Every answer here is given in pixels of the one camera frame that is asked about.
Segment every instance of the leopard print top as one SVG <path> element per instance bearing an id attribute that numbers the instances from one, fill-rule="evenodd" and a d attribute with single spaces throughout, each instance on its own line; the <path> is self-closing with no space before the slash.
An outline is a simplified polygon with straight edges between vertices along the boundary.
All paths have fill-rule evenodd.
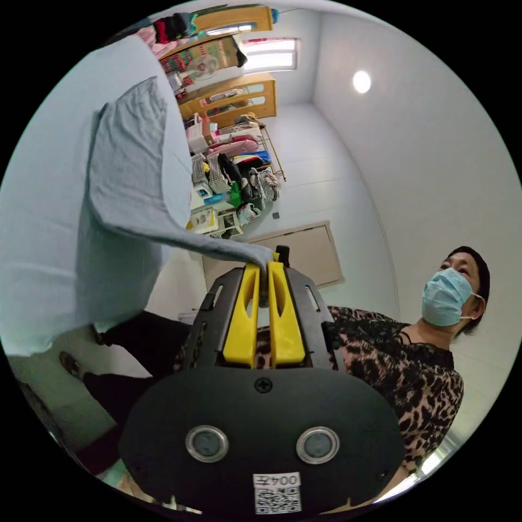
<path id="1" fill-rule="evenodd" d="M 404 344 L 408 326 L 385 315 L 329 307 L 338 327 L 346 371 L 377 390 L 391 405 L 406 446 L 402 466 L 415 472 L 439 446 L 458 412 L 464 383 L 449 350 Z M 270 368 L 270 330 L 257 335 L 256 368 Z"/>

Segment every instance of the black lace trim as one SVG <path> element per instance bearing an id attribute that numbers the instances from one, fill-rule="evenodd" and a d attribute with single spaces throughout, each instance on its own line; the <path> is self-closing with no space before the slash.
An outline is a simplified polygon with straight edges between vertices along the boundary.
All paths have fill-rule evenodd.
<path id="1" fill-rule="evenodd" d="M 406 326 L 410 325 L 381 319 L 360 319 L 357 322 L 341 324 L 340 332 L 345 333 L 349 339 L 364 341 L 379 351 L 401 360 L 410 359 L 451 371 L 455 369 L 453 355 L 449 350 L 442 350 L 429 343 L 405 344 L 400 331 Z"/>

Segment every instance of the dark trousers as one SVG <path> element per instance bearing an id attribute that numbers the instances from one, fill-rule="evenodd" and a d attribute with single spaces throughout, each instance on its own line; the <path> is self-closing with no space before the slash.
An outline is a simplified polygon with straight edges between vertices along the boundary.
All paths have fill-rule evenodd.
<path id="1" fill-rule="evenodd" d="M 156 382 L 173 373 L 189 333 L 189 325 L 142 312 L 112 328 L 103 338 L 125 348 L 152 377 L 88 372 L 83 378 L 85 387 L 118 424 L 125 424 L 136 401 Z"/>

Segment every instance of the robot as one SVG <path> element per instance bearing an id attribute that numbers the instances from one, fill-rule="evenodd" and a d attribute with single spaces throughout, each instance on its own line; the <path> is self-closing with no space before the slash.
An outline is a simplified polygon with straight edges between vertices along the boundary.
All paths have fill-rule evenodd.
<path id="1" fill-rule="evenodd" d="M 405 454 L 392 408 L 345 373 L 332 316 L 286 247 L 268 265 L 275 371 L 255 369 L 259 291 L 254 265 L 215 281 L 186 371 L 130 413 L 120 440 L 127 469 L 159 503 L 221 517 L 298 519 L 374 498 Z"/>

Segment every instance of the yellow handle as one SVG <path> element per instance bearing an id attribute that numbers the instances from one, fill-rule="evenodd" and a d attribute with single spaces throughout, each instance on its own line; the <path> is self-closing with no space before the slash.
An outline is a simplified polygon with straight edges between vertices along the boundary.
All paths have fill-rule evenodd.
<path id="1" fill-rule="evenodd" d="M 252 313 L 249 317 L 247 309 L 251 300 Z M 254 368 L 258 312 L 259 267 L 247 264 L 223 350 L 223 356 L 228 363 L 245 364 L 250 368 Z"/>
<path id="2" fill-rule="evenodd" d="M 272 367 L 301 363 L 305 347 L 282 263 L 268 264 L 268 303 Z"/>

